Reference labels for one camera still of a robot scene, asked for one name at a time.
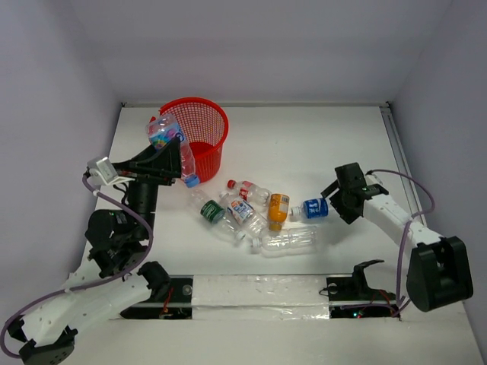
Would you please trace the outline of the colourful label blue cap bottle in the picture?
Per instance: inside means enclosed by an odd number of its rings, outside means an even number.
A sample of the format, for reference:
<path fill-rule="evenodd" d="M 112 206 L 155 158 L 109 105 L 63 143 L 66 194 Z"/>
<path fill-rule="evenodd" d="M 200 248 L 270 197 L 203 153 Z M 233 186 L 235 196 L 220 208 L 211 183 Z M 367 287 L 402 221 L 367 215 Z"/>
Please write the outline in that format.
<path fill-rule="evenodd" d="M 148 140 L 157 149 L 162 149 L 173 139 L 180 141 L 180 160 L 181 160 L 181 179 L 187 188 L 193 188 L 200 184 L 196 174 L 196 161 L 189 146 L 189 140 L 183 133 L 182 127 L 177 118 L 172 114 L 166 113 L 156 118 L 153 116 L 145 127 Z"/>

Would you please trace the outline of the blue label water bottle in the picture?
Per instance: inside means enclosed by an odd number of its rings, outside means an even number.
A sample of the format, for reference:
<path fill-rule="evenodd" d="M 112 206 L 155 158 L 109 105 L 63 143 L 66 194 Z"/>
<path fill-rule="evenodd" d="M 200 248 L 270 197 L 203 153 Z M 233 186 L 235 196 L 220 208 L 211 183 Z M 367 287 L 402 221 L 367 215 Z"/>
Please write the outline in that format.
<path fill-rule="evenodd" d="M 290 210 L 291 219 L 294 221 L 312 221 L 329 216 L 329 205 L 324 198 L 312 198 L 303 201 Z"/>

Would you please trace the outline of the orange juice bottle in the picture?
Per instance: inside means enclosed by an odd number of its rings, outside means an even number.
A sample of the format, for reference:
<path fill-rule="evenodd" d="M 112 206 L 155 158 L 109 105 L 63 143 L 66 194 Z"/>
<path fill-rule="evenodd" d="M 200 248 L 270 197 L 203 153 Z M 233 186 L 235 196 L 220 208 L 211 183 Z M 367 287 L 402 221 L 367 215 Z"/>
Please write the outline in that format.
<path fill-rule="evenodd" d="M 272 194 L 269 201 L 268 222 L 269 229 L 278 232 L 282 229 L 288 216 L 289 196 Z"/>

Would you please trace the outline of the large clear plastic bottle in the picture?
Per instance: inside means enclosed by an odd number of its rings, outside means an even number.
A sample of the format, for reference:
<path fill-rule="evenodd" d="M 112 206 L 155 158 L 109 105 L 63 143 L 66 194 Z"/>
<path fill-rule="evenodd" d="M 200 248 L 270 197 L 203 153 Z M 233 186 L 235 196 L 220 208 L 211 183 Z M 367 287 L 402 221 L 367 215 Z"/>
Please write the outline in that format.
<path fill-rule="evenodd" d="M 250 247 L 253 253 L 274 259 L 313 254 L 317 251 L 317 241 L 315 226 L 295 227 L 279 232 L 265 230 L 252 238 Z"/>

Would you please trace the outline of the green label clear bottle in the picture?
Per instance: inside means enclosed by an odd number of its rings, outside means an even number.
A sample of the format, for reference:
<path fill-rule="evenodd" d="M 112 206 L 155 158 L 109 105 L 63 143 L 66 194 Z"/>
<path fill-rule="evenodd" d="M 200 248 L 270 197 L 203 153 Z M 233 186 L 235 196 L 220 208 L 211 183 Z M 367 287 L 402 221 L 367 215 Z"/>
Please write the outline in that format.
<path fill-rule="evenodd" d="M 200 189 L 190 191 L 189 203 L 191 209 L 202 219 L 213 234 L 225 238 L 241 239 L 241 232 L 228 217 L 228 213 L 219 203 Z"/>

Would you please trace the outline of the white orange label bottle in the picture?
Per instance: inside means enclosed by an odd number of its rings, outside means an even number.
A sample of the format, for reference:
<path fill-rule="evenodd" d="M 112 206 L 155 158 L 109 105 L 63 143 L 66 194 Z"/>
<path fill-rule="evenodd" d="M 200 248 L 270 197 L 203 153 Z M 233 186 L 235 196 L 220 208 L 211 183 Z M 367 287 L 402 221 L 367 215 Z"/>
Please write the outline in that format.
<path fill-rule="evenodd" d="M 246 233 L 252 238 L 262 236 L 267 220 L 249 202 L 229 192 L 220 192 L 219 197 L 223 207 Z"/>

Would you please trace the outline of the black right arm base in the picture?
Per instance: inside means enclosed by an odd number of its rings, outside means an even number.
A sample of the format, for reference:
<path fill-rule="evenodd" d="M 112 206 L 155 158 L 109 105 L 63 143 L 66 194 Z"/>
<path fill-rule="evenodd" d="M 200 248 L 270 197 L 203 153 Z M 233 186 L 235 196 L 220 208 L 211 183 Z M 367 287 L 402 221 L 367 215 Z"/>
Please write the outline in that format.
<path fill-rule="evenodd" d="M 369 286 L 365 269 L 381 264 L 381 259 L 358 263 L 349 274 L 326 277 L 319 295 L 328 299 L 331 319 L 363 319 L 399 317 L 395 293 Z"/>

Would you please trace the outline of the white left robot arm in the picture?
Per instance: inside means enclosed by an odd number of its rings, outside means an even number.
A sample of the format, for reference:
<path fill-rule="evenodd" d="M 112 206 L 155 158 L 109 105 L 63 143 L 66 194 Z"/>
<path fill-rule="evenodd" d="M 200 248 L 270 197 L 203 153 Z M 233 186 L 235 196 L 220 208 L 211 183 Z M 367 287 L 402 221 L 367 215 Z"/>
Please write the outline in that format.
<path fill-rule="evenodd" d="M 97 209 L 88 219 L 90 246 L 79 267 L 60 289 L 27 304 L 4 324 L 1 337 L 22 346 L 4 354 L 24 364 L 60 364 L 75 349 L 75 339 L 92 325 L 117 317 L 143 300 L 170 293 L 170 275 L 147 259 L 154 245 L 154 221 L 160 186 L 180 178 L 180 141 L 148 146 L 133 158 L 88 162 L 86 189 L 112 209 Z"/>

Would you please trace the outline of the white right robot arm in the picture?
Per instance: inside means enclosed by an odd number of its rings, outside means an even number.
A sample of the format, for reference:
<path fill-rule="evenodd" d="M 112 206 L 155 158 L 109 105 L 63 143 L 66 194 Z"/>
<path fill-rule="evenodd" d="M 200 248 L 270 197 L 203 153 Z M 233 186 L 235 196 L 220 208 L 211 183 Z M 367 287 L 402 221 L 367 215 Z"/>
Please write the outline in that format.
<path fill-rule="evenodd" d="M 473 280 L 465 243 L 444 236 L 419 221 L 435 210 L 407 213 L 376 177 L 358 163 L 335 169 L 336 179 L 321 195 L 347 224 L 371 222 L 399 247 L 396 263 L 396 307 L 409 304 L 426 313 L 473 296 Z"/>

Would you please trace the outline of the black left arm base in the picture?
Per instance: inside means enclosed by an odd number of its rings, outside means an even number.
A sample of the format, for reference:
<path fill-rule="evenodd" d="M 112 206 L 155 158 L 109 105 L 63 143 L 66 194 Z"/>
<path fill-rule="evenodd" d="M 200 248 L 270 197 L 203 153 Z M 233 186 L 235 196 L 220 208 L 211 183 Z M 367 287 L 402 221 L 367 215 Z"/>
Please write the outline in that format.
<path fill-rule="evenodd" d="M 193 317 L 193 276 L 172 277 L 170 288 L 161 299 L 149 298 L 123 310 L 124 319 L 184 320 Z"/>

